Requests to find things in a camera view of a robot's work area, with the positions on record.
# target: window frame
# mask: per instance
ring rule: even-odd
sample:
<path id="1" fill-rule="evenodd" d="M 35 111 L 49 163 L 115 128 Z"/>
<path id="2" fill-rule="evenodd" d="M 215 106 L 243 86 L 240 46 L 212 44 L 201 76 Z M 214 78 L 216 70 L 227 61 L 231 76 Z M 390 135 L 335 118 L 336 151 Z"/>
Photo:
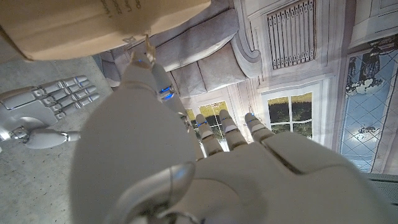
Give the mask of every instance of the window frame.
<path id="1" fill-rule="evenodd" d="M 268 100 L 289 97 L 289 116 L 291 116 L 291 96 L 303 95 L 312 92 L 312 140 L 317 143 L 324 145 L 325 143 L 325 132 L 326 132 L 326 111 L 328 98 L 323 97 L 325 89 L 323 86 L 328 86 L 328 80 L 322 80 L 316 83 L 308 83 L 308 85 L 294 86 L 283 90 L 277 90 L 272 92 L 265 92 L 261 94 L 262 102 L 264 105 L 265 114 L 265 125 L 271 128 L 271 119 L 269 116 Z M 290 124 L 290 130 L 292 130 L 293 123 L 300 123 L 297 121 L 285 122 Z"/>

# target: molding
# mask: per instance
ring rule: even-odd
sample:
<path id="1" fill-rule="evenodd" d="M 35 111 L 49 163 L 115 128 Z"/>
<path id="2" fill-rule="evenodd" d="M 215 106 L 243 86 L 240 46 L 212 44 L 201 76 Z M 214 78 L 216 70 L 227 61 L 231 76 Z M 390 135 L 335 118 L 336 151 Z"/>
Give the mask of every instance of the molding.
<path id="1" fill-rule="evenodd" d="M 288 87 L 292 87 L 292 86 L 301 86 L 301 85 L 305 85 L 306 83 L 316 82 L 319 80 L 323 80 L 326 78 L 332 78 L 335 76 L 336 76 L 335 72 L 330 72 L 330 73 L 326 73 L 323 75 L 314 75 L 309 78 L 304 78 L 305 76 L 301 75 L 293 80 L 293 79 L 291 79 L 291 77 L 289 77 L 287 75 L 284 78 L 278 78 L 274 82 L 272 80 L 270 80 L 267 83 L 261 83 L 257 89 L 257 92 L 264 93 L 267 91 L 280 90 L 280 89 L 288 88 Z"/>
<path id="2" fill-rule="evenodd" d="M 255 50 L 254 52 L 257 53 L 257 57 L 251 57 L 251 54 L 248 55 L 243 49 L 242 41 L 239 37 L 239 34 L 235 34 L 235 36 L 231 40 L 231 45 L 233 52 L 235 54 L 236 61 L 238 62 L 239 66 L 241 67 L 242 72 L 245 76 L 249 78 L 255 78 L 262 75 L 262 60 L 260 51 Z"/>
<path id="3" fill-rule="evenodd" d="M 288 4 L 293 4 L 298 1 L 300 0 L 279 0 L 248 15 L 248 19 L 251 21 L 263 14 L 269 14 L 271 12 L 284 8 Z"/>
<path id="4" fill-rule="evenodd" d="M 241 46 L 243 49 L 242 55 L 247 55 L 249 58 L 258 58 L 261 57 L 261 53 L 258 50 L 251 50 L 248 35 L 246 33 L 246 29 L 249 29 L 250 24 L 246 25 L 246 12 L 243 7 L 244 0 L 234 0 L 235 10 L 238 13 L 238 22 L 239 22 L 239 39 L 241 42 Z"/>

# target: white robotic hand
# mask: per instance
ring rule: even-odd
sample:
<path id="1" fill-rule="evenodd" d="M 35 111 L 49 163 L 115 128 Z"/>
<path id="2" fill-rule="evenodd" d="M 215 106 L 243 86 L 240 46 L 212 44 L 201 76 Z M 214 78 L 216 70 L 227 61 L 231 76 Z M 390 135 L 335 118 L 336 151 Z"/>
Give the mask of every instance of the white robotic hand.
<path id="1" fill-rule="evenodd" d="M 47 127 L 96 100 L 96 87 L 82 75 L 0 94 L 0 141 L 21 139 L 26 147 L 43 149 L 76 141 L 76 131 Z"/>
<path id="2" fill-rule="evenodd" d="M 220 111 L 230 152 L 197 116 L 207 158 L 164 69 L 134 54 L 121 87 L 87 121 L 70 174 L 73 222 L 394 223 L 389 205 L 346 159 L 245 116 L 248 144 Z"/>

